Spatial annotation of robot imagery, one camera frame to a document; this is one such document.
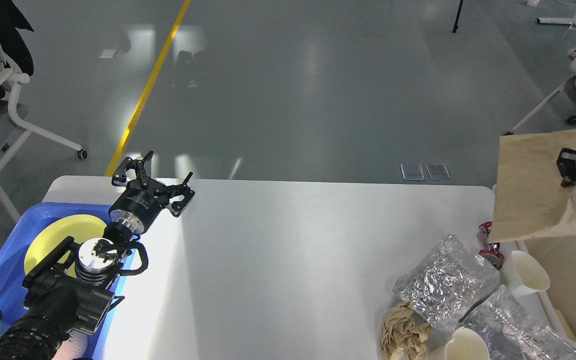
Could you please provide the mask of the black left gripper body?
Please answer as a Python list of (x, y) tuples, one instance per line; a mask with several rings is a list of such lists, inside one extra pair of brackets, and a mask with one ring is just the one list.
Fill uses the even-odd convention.
[(151, 194), (135, 187), (127, 187), (109, 208), (109, 218), (119, 223), (134, 235), (144, 234), (170, 203), (162, 192)]

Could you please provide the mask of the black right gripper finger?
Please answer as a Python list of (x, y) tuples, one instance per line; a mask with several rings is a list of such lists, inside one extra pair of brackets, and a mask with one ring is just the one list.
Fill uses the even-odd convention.
[(576, 186), (576, 150), (562, 148), (556, 164), (562, 178), (560, 186), (563, 188)]

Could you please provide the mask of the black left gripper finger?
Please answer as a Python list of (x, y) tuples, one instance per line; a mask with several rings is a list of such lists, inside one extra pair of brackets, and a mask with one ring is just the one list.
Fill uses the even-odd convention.
[[(112, 186), (126, 189), (150, 189), (154, 187), (155, 180), (148, 175), (146, 163), (153, 158), (154, 151), (150, 150), (141, 159), (125, 157), (112, 174)], [(133, 171), (135, 178), (128, 180), (127, 173)]]
[(180, 217), (195, 196), (195, 191), (189, 185), (194, 173), (190, 171), (183, 182), (164, 186), (160, 189), (160, 205), (169, 210), (174, 217)]

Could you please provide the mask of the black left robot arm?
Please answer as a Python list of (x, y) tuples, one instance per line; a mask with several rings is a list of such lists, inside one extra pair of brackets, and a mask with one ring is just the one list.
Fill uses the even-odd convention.
[(93, 335), (123, 301), (111, 290), (116, 279), (146, 271), (141, 236), (164, 209), (180, 217), (195, 195), (192, 172), (174, 185), (151, 177), (146, 162), (153, 155), (126, 157), (113, 173), (111, 184), (124, 191), (109, 208), (102, 235), (82, 244), (63, 237), (23, 278), (26, 312), (0, 333), (0, 360), (50, 360), (71, 332)]

